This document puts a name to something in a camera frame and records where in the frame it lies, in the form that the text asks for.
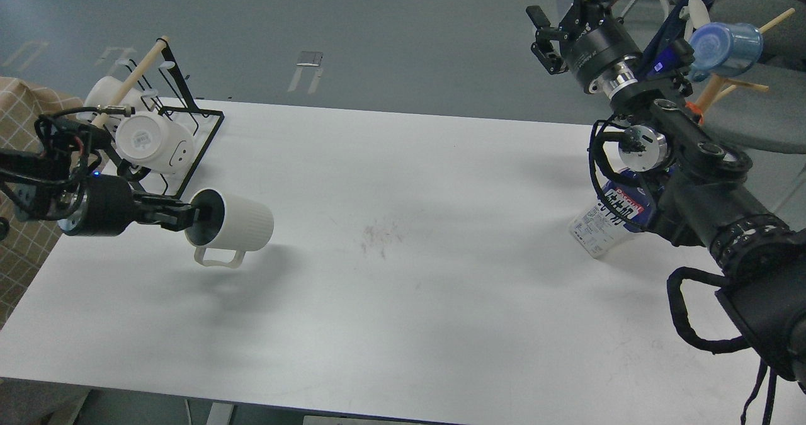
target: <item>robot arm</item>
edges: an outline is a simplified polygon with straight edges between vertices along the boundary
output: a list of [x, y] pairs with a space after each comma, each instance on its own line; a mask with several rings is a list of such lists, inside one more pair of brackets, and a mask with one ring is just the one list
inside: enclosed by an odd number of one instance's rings
[[[685, 97], [684, 73], [691, 47], [678, 40], [679, 5], [644, 52], [611, 14], [617, 0], [574, 0], [559, 26], [539, 6], [527, 8], [535, 24], [532, 52], [550, 74], [570, 71], [585, 93], [604, 93], [613, 116], [590, 146], [594, 189], [602, 204], [624, 221], [673, 245], [701, 245], [722, 276], [681, 268], [669, 280], [678, 331], [697, 348], [714, 353], [752, 346], [772, 370], [806, 385], [806, 232], [792, 232], [743, 186], [748, 156], [700, 129]], [[552, 43], [558, 43], [559, 51]], [[621, 132], [605, 132], [611, 123]], [[619, 144], [622, 161], [637, 180], [613, 172], [602, 146]], [[631, 222], [604, 198], [595, 166], [616, 183], [650, 192], [654, 213], [645, 225]], [[679, 284], [683, 278], [719, 286], [717, 298], [742, 337], [699, 339], [688, 325]]]
[[[119, 235], [131, 222], [179, 232], [204, 217], [172, 198], [133, 191], [119, 176], [95, 171], [111, 136], [106, 130], [65, 118], [94, 111], [130, 116], [130, 107], [79, 107], [40, 115], [35, 132], [42, 152], [0, 150], [0, 191], [15, 204], [20, 221], [58, 221], [66, 235]], [[17, 184], [12, 190], [8, 183]], [[8, 233], [8, 222], [0, 222]]]

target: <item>black metal rack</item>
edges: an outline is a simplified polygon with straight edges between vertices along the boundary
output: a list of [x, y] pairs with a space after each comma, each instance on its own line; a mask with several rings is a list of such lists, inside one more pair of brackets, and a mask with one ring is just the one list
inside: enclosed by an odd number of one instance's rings
[[[187, 188], [188, 183], [190, 183], [190, 179], [193, 177], [193, 173], [196, 172], [196, 168], [202, 161], [202, 157], [207, 152], [210, 142], [213, 141], [214, 136], [219, 131], [219, 127], [221, 127], [221, 123], [224, 121], [224, 112], [221, 110], [201, 109], [193, 99], [193, 95], [190, 93], [188, 84], [185, 81], [185, 76], [182, 75], [182, 72], [179, 69], [179, 64], [176, 61], [176, 58], [173, 57], [169, 44], [165, 43], [165, 47], [161, 53], [162, 57], [164, 58], [164, 62], [158, 67], [159, 75], [162, 76], [164, 82], [170, 87], [173, 95], [178, 98], [181, 106], [166, 106], [158, 95], [142, 95], [140, 100], [143, 101], [143, 104], [145, 104], [147, 108], [155, 110], [159, 115], [164, 116], [171, 121], [176, 121], [176, 119], [182, 115], [188, 115], [190, 120], [185, 124], [189, 126], [189, 129], [191, 129], [190, 126], [193, 126], [191, 130], [193, 134], [193, 143], [197, 147], [199, 146], [199, 139], [197, 137], [207, 133], [207, 136], [205, 136], [204, 141], [201, 143], [201, 147], [198, 149], [198, 152], [196, 152], [193, 163], [184, 173], [184, 176], [178, 178], [177, 175], [179, 175], [179, 173], [166, 175], [164, 173], [152, 172], [151, 170], [146, 169], [146, 167], [133, 165], [129, 161], [122, 159], [118, 153], [115, 152], [113, 147], [110, 147], [110, 149], [106, 150], [106, 155], [109, 156], [110, 161], [112, 161], [112, 163], [117, 167], [118, 175], [126, 178], [127, 181], [129, 181], [129, 184], [132, 186], [132, 189], [149, 193], [157, 193], [158, 195], [170, 196], [170, 198], [178, 199], [181, 198], [182, 193], [184, 193], [185, 188]], [[137, 63], [136, 61], [129, 59], [123, 62], [123, 66], [125, 66], [129, 72], [132, 72], [133, 69], [137, 67]], [[137, 81], [137, 86], [143, 92], [153, 90], [149, 79], [146, 78], [145, 75], [143, 75], [143, 77]], [[159, 190], [159, 186], [153, 186], [153, 184], [150, 184], [150, 186], [147, 188], [142, 182], [144, 180], [152, 180], [155, 178], [155, 176], [158, 176], [158, 178], [161, 179], [162, 190]], [[172, 189], [172, 186], [175, 186], [176, 189], [170, 193], [169, 190]]]

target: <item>orange part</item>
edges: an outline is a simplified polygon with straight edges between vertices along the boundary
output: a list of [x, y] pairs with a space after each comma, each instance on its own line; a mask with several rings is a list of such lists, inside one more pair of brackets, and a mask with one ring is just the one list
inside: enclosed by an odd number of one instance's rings
[[703, 117], [703, 112], [697, 104], [692, 103], [691, 101], [686, 101], [686, 108], [691, 110], [694, 113], [694, 116], [697, 117], [699, 121], [697, 124], [702, 126], [705, 123], [705, 117]]

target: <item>ribbed white mug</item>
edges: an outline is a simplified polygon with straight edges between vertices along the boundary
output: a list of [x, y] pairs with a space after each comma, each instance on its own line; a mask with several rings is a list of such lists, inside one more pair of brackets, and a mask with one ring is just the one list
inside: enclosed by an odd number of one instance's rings
[[[190, 200], [198, 221], [184, 231], [196, 246], [193, 259], [202, 266], [239, 267], [246, 252], [263, 248], [274, 232], [274, 216], [264, 204], [216, 189], [203, 189]], [[233, 250], [232, 261], [204, 259], [208, 248]]]

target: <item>gray chair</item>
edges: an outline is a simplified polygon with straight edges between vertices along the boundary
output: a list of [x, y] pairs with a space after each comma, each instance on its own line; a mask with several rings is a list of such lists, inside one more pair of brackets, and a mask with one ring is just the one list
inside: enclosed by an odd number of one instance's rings
[[[769, 92], [738, 89], [714, 104], [703, 125], [713, 138], [748, 149], [806, 154], [806, 0], [716, 0], [709, 14], [712, 21], [762, 26], [789, 8], [795, 14], [764, 34], [762, 60], [737, 77], [766, 84]], [[771, 209], [784, 207], [804, 183], [806, 167]]]

